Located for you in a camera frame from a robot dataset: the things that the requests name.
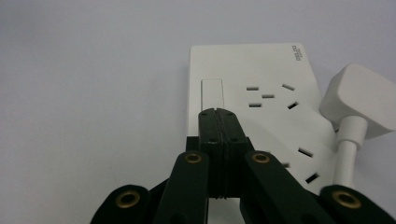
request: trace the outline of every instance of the metal grommet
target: metal grommet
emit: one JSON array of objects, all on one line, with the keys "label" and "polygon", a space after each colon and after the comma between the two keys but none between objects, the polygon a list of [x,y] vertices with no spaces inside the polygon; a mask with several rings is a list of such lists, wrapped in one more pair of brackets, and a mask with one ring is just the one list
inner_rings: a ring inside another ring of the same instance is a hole
[{"label": "metal grommet", "polygon": [[261,153],[256,153],[252,156],[252,159],[256,162],[259,163],[267,163],[268,161],[270,161],[270,158],[265,156],[264,154]]},{"label": "metal grommet", "polygon": [[202,157],[199,154],[188,154],[184,157],[184,160],[188,163],[199,163],[202,161]]},{"label": "metal grommet", "polygon": [[361,200],[346,191],[337,190],[332,193],[332,197],[336,202],[343,205],[344,207],[352,209],[361,207]]},{"label": "metal grommet", "polygon": [[116,199],[116,205],[119,208],[130,208],[140,201],[140,194],[135,190],[126,190],[119,194]]}]

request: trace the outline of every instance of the white plug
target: white plug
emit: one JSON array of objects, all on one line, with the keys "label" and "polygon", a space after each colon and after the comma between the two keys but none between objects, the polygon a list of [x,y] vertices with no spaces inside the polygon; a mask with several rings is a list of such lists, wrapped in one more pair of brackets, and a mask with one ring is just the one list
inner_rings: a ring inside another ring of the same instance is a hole
[{"label": "white plug", "polygon": [[332,79],[320,112],[339,126],[333,183],[351,188],[356,152],[364,138],[396,130],[396,85],[350,64]]}]

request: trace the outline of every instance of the socket faceplate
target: socket faceplate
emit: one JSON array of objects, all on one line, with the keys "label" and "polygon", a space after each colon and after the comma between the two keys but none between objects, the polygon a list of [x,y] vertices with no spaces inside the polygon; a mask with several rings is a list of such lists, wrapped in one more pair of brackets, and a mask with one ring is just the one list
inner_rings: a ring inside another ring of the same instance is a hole
[{"label": "socket faceplate", "polygon": [[188,136],[198,135],[203,109],[231,110],[256,150],[274,154],[316,194],[332,183],[335,165],[335,133],[320,102],[300,44],[191,48]]}]

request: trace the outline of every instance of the gray background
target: gray background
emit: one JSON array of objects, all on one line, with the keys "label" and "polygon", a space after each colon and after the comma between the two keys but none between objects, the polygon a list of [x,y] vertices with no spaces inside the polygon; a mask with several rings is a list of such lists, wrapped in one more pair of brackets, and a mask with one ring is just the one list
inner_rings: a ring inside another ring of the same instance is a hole
[{"label": "gray background", "polygon": [[[395,22],[393,0],[0,1],[0,223],[89,223],[113,189],[168,177],[191,46],[300,42],[324,93],[348,63],[396,82]],[[355,173],[394,217],[395,143],[366,141]]]}]

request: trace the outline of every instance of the power outlet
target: power outlet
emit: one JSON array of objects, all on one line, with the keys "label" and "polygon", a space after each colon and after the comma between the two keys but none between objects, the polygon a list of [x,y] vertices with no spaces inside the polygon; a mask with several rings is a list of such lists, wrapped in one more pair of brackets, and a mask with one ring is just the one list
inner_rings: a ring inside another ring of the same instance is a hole
[{"label": "power outlet", "polygon": [[256,150],[274,154],[306,189],[332,183],[335,133],[319,112],[321,95],[300,44],[191,48],[188,136],[198,113],[223,107],[238,117]]}]

